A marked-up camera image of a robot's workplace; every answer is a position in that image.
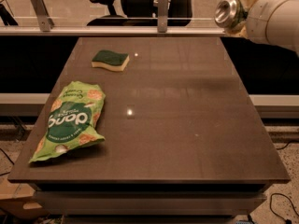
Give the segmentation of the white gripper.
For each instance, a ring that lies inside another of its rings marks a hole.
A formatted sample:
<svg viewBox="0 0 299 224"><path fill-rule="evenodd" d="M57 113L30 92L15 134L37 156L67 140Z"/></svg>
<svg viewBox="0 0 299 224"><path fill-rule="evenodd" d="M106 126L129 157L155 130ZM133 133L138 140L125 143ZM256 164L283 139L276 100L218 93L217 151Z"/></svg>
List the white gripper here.
<svg viewBox="0 0 299 224"><path fill-rule="evenodd" d="M230 37L249 38L258 44L290 45L292 38L287 29L291 19L291 0L239 0L249 10L246 28L226 29Z"/></svg>

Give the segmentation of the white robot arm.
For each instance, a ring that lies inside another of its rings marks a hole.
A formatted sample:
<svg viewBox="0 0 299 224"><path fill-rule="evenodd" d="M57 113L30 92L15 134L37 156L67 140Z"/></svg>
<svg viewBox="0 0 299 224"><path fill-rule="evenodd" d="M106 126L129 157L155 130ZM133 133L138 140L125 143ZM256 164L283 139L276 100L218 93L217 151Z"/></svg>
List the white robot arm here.
<svg viewBox="0 0 299 224"><path fill-rule="evenodd" d="M256 44L279 46L299 55L299 0L239 0L248 13L231 37L243 37Z"/></svg>

